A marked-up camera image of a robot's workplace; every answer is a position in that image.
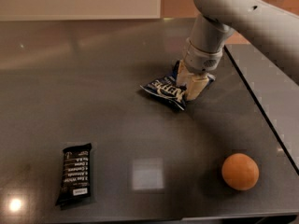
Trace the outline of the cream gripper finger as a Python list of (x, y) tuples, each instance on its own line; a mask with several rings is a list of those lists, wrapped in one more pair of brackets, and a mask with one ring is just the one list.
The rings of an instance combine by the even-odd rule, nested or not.
[(193, 73), (191, 73), (183, 60), (179, 60), (178, 62), (178, 71), (177, 71), (177, 78), (176, 78), (176, 84), (180, 86), (186, 86), (193, 76)]
[(192, 101), (196, 99), (208, 84), (207, 74), (191, 75), (188, 77), (186, 99)]

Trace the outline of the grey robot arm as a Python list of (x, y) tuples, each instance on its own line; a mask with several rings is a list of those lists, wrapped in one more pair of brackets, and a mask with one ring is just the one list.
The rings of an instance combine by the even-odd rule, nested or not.
[(243, 35), (293, 81), (299, 78), (299, 17), (262, 0), (193, 0), (199, 10), (186, 40), (177, 85), (194, 100), (217, 68), (224, 43)]

